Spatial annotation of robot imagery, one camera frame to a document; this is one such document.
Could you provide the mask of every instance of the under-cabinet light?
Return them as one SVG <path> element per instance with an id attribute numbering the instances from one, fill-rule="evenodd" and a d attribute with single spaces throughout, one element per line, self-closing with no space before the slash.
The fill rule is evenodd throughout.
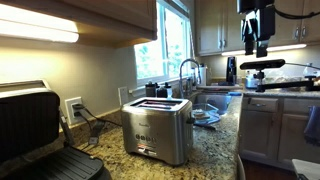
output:
<path id="1" fill-rule="evenodd" d="M 76 42 L 77 32 L 72 21 L 0 4 L 0 35 Z"/>
<path id="2" fill-rule="evenodd" d="M 306 44 L 296 44 L 296 45 L 288 45 L 288 46 L 276 46 L 276 47 L 269 47 L 267 48 L 268 52 L 272 51 L 283 51 L 283 50 L 292 50 L 292 49 L 300 49 L 306 47 Z M 224 52 L 221 55 L 222 56 L 234 56 L 234 55 L 244 55 L 245 51 L 240 50 L 240 51 L 230 51 L 230 52 Z"/>

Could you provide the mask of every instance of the cabinet door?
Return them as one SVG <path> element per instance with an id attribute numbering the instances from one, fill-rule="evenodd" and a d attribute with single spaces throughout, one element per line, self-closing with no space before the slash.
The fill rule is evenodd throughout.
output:
<path id="1" fill-rule="evenodd" d="M 303 0 L 275 0 L 275 7 L 287 14 L 302 15 Z M 289 45 L 299 42 L 301 20 L 285 19 L 276 14 L 276 33 L 269 46 Z"/>
<path id="2" fill-rule="evenodd" d="M 319 0 L 305 0 L 303 14 L 307 15 L 311 12 L 319 12 L 320 10 L 320 1 Z M 301 26 L 301 42 L 319 42 L 320 33 L 319 25 L 320 16 L 315 16 L 312 18 L 302 20 Z"/>
<path id="3" fill-rule="evenodd" d="M 308 116 L 283 114 L 278 160 L 291 163 L 292 159 L 320 163 L 320 147 L 307 144 L 304 129 Z"/>
<path id="4" fill-rule="evenodd" d="M 227 13 L 225 13 L 224 21 L 224 41 L 223 51 L 234 51 L 244 49 L 244 44 L 241 40 L 241 20 L 245 18 L 244 15 L 237 13 L 237 1 L 228 0 Z"/>
<path id="5" fill-rule="evenodd" d="M 156 29 L 155 0 L 63 0 L 89 11 L 148 30 Z"/>
<path id="6" fill-rule="evenodd" d="M 199 55 L 221 52 L 224 1 L 196 1 L 197 48 Z"/>
<path id="7" fill-rule="evenodd" d="M 241 112 L 240 155 L 246 159 L 276 159 L 279 129 L 276 114 L 269 112 Z"/>

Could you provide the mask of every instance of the outlet cover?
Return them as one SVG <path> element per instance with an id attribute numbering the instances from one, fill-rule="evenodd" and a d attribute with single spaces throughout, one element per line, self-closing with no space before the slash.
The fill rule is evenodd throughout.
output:
<path id="1" fill-rule="evenodd" d="M 69 125 L 78 124 L 78 123 L 84 121 L 84 119 L 82 117 L 75 117 L 74 116 L 74 113 L 78 112 L 79 110 L 75 110 L 72 108 L 72 105 L 74 105 L 74 104 L 82 104 L 81 97 L 66 99 L 65 104 L 66 104 L 67 114 L 68 114 L 67 122 Z"/>
<path id="2" fill-rule="evenodd" d="M 127 87 L 119 87 L 118 88 L 118 94 L 119 94 L 119 102 L 120 105 L 123 105 L 127 103 L 128 100 L 128 88 Z"/>

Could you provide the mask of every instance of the window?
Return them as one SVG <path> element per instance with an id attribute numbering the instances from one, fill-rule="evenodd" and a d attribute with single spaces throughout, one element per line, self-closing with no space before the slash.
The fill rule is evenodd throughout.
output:
<path id="1" fill-rule="evenodd" d="M 178 78 L 181 62 L 190 57 L 189 20 L 160 3 L 157 12 L 158 39 L 134 46 L 138 86 Z"/>

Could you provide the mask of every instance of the stainless steel toaster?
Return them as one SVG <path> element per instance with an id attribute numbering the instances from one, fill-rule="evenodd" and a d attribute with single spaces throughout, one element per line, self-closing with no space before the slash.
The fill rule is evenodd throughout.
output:
<path id="1" fill-rule="evenodd" d="M 193 145 L 192 103 L 187 99 L 144 97 L 121 108 L 124 147 L 178 166 Z"/>

